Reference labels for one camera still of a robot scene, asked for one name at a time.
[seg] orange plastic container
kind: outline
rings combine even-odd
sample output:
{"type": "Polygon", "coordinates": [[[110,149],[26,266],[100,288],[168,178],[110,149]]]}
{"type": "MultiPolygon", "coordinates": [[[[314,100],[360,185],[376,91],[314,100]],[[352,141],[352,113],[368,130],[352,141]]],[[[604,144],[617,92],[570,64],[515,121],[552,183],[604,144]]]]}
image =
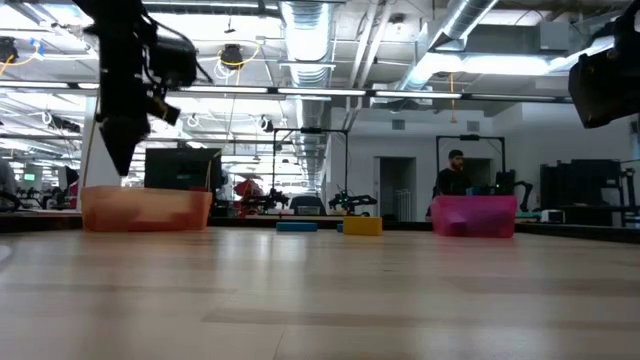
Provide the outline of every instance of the orange plastic container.
{"type": "Polygon", "coordinates": [[[210,192],[97,186],[82,190],[85,231],[204,230],[210,192]]]}

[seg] ceiling pipe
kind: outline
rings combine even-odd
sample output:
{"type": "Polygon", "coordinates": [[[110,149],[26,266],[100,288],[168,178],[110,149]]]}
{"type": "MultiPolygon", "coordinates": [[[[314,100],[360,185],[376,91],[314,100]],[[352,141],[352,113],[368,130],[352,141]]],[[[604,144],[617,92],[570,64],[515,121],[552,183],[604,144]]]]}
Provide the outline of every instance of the ceiling pipe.
{"type": "Polygon", "coordinates": [[[347,89],[353,88],[356,83],[356,77],[358,77],[362,59],[364,58],[364,53],[367,50],[367,45],[369,44],[369,37],[371,37],[371,30],[373,29],[373,23],[375,22],[377,11],[378,3],[369,4],[369,10],[367,11],[367,24],[365,25],[364,30],[362,31],[362,35],[360,36],[358,50],[356,51],[356,58],[353,62],[353,66],[351,67],[351,75],[349,76],[349,82],[346,86],[347,89]]]}
{"type": "Polygon", "coordinates": [[[358,80],[358,87],[364,87],[367,82],[369,72],[371,71],[371,66],[373,65],[373,61],[378,54],[378,49],[380,48],[380,44],[382,43],[382,39],[384,38],[387,24],[389,23],[389,17],[391,16],[391,7],[392,4],[390,4],[389,1],[384,0],[384,8],[380,17],[378,31],[376,32],[376,35],[371,42],[371,46],[369,47],[369,54],[367,54],[367,61],[364,64],[362,74],[360,75],[360,79],[358,80]]]}
{"type": "MultiPolygon", "coordinates": [[[[321,2],[285,1],[280,5],[286,24],[285,43],[289,61],[326,63],[329,61],[333,5],[321,2]]],[[[331,69],[323,66],[290,66],[294,87],[326,88],[331,69]]],[[[298,127],[327,128],[330,126],[330,110],[324,101],[296,100],[298,127]]],[[[302,144],[296,145],[296,153],[318,155],[324,151],[326,136],[301,135],[302,144]]],[[[309,187],[316,188],[322,160],[310,158],[302,161],[309,179],[309,187]]]]}

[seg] red object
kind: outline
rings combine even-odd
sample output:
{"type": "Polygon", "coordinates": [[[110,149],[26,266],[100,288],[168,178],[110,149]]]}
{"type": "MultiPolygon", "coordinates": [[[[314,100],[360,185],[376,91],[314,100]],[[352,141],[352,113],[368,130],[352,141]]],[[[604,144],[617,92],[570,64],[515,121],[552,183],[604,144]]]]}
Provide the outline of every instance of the red object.
{"type": "Polygon", "coordinates": [[[97,232],[204,230],[210,192],[97,186],[82,189],[84,229],[97,232]]]}
{"type": "MultiPolygon", "coordinates": [[[[233,191],[236,192],[238,196],[242,196],[239,204],[242,204],[242,201],[246,200],[251,196],[263,196],[264,193],[260,186],[255,183],[255,181],[249,179],[245,180],[233,188],[233,191]]],[[[245,218],[247,215],[255,215],[259,212],[259,209],[255,206],[244,206],[240,205],[240,213],[238,214],[239,218],[245,218]]]]}
{"type": "Polygon", "coordinates": [[[74,182],[69,186],[69,197],[71,198],[71,209],[78,208],[78,182],[74,182]]]}
{"type": "Polygon", "coordinates": [[[511,238],[515,196],[438,196],[431,204],[433,229],[449,237],[511,238]]]}

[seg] table surface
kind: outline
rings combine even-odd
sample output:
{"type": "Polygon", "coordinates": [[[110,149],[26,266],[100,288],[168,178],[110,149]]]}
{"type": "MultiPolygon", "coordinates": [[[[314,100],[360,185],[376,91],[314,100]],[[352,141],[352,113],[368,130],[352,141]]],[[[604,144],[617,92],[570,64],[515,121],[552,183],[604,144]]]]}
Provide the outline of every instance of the table surface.
{"type": "Polygon", "coordinates": [[[0,235],[3,360],[640,358],[640,247],[386,232],[0,235]]]}
{"type": "Polygon", "coordinates": [[[247,219],[267,219],[267,220],[304,220],[304,221],[342,221],[344,216],[304,216],[304,215],[248,215],[247,219]]]}

